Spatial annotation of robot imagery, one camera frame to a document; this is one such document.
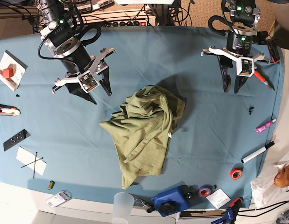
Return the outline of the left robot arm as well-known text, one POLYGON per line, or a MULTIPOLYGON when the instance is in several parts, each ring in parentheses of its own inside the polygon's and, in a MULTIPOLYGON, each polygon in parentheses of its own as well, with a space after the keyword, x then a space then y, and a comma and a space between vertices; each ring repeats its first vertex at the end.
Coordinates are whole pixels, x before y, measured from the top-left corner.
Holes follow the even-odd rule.
POLYGON ((257 26, 261 11, 254 0, 221 1, 222 16, 214 15, 208 20, 209 29, 220 36, 227 36, 226 47, 218 49, 210 46, 201 55, 216 56, 221 72, 223 91, 227 93, 231 85, 228 69, 236 63, 234 93, 238 93, 249 77, 255 74, 256 62, 270 63, 264 53, 253 55, 253 37, 257 36, 257 26))

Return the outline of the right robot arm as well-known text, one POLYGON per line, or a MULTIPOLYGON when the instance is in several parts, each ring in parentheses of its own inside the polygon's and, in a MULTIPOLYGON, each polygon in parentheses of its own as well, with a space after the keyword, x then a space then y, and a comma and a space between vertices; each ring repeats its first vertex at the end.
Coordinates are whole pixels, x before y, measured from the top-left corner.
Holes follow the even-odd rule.
POLYGON ((105 58, 116 50, 103 48, 99 55, 90 56, 85 49, 99 39, 101 27, 84 25, 75 2, 37 0, 35 5, 45 23, 40 31, 42 42, 38 47, 38 56, 45 60, 61 61, 67 69, 65 78, 54 82, 52 93, 65 86, 70 94, 95 104, 90 92, 101 86, 111 96, 109 66, 105 58))

